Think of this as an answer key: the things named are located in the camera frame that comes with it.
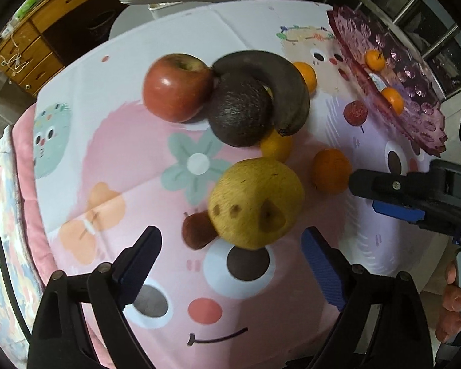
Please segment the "person's right hand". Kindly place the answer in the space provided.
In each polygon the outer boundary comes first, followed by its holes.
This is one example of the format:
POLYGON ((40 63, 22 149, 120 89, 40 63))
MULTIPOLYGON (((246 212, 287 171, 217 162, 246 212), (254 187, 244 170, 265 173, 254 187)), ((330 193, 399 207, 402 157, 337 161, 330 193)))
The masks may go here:
POLYGON ((456 264, 451 261, 446 268, 446 286, 435 327, 435 337, 440 343, 448 342, 461 331, 461 288, 456 284, 456 278, 456 264))

